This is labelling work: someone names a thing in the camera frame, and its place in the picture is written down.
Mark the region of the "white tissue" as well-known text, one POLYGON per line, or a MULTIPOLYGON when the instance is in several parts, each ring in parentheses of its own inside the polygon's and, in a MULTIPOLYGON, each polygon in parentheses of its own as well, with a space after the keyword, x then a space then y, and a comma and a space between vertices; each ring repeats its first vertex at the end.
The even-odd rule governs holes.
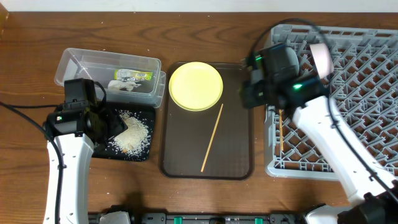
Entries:
POLYGON ((140 87, 140 83, 136 82, 122 82, 120 80, 111 80, 108 84, 109 90, 133 91, 133 89, 140 87))

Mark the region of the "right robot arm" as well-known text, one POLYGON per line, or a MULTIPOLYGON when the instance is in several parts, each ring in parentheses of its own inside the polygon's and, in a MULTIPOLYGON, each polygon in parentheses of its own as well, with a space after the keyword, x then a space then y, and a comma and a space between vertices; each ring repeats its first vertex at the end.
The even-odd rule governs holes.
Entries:
POLYGON ((349 208, 323 205, 304 216, 306 223, 397 223, 397 179, 367 151, 340 114, 321 79, 333 73, 326 44, 310 46, 316 75, 301 76, 295 52, 284 44, 245 59, 251 78, 239 92, 245 108, 284 110, 331 166, 349 208))

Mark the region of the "rice pile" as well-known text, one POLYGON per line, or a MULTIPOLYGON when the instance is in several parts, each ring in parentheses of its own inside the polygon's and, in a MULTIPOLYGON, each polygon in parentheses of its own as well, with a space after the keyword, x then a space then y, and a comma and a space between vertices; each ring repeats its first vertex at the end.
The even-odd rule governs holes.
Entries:
POLYGON ((122 160, 144 161, 149 156, 152 130, 148 114, 142 111, 116 110, 127 125, 127 130, 109 142, 107 150, 122 160))

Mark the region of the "white bowl with rice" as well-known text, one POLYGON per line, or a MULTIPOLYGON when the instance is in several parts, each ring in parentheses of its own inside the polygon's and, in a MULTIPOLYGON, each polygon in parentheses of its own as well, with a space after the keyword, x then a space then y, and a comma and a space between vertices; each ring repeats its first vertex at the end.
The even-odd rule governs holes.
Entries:
POLYGON ((312 44, 310 45, 310 51, 320 78, 325 78, 333 73, 334 66, 326 44, 312 44))

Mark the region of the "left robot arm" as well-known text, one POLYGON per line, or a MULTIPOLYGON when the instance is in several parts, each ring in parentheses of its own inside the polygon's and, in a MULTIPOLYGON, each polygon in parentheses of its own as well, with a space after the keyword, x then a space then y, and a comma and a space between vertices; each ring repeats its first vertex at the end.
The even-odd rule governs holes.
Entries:
POLYGON ((43 125, 49 153, 49 185, 44 223, 88 223, 88 174, 92 155, 127 125, 106 99, 96 97, 99 83, 67 80, 65 101, 43 125))

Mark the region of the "green snack wrapper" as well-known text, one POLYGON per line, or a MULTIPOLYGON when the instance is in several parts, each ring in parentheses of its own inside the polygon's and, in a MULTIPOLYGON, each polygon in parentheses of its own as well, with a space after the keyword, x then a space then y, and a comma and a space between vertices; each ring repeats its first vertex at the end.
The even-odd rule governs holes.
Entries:
POLYGON ((143 72, 130 69, 118 69, 114 72, 114 79, 122 82, 140 82, 152 80, 152 72, 143 72))

